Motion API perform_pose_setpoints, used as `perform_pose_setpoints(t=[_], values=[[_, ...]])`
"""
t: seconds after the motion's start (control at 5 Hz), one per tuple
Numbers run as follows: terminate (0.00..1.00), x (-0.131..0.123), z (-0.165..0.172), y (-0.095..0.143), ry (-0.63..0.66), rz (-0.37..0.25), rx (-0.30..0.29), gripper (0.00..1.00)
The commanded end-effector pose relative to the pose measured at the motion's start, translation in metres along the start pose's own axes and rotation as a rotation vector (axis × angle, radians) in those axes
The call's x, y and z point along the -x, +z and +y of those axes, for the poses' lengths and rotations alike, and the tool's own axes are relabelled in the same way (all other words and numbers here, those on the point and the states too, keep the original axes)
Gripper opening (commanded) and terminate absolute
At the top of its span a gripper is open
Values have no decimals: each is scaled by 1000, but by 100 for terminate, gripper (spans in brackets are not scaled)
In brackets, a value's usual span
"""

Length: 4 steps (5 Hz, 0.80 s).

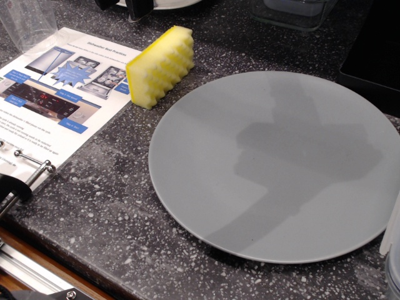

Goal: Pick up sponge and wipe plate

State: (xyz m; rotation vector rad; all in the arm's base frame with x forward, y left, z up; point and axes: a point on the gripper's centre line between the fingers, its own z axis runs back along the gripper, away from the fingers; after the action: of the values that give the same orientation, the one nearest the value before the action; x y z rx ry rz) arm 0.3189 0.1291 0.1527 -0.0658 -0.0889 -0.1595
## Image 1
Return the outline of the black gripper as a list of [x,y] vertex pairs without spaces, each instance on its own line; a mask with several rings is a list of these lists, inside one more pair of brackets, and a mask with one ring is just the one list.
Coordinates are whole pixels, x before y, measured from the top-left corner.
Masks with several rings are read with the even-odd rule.
[[[113,5],[120,3],[119,0],[95,0],[96,5],[101,10],[107,10]],[[128,9],[129,22],[138,22],[142,18],[150,14],[154,8],[155,4],[153,0],[125,0],[126,7]]]

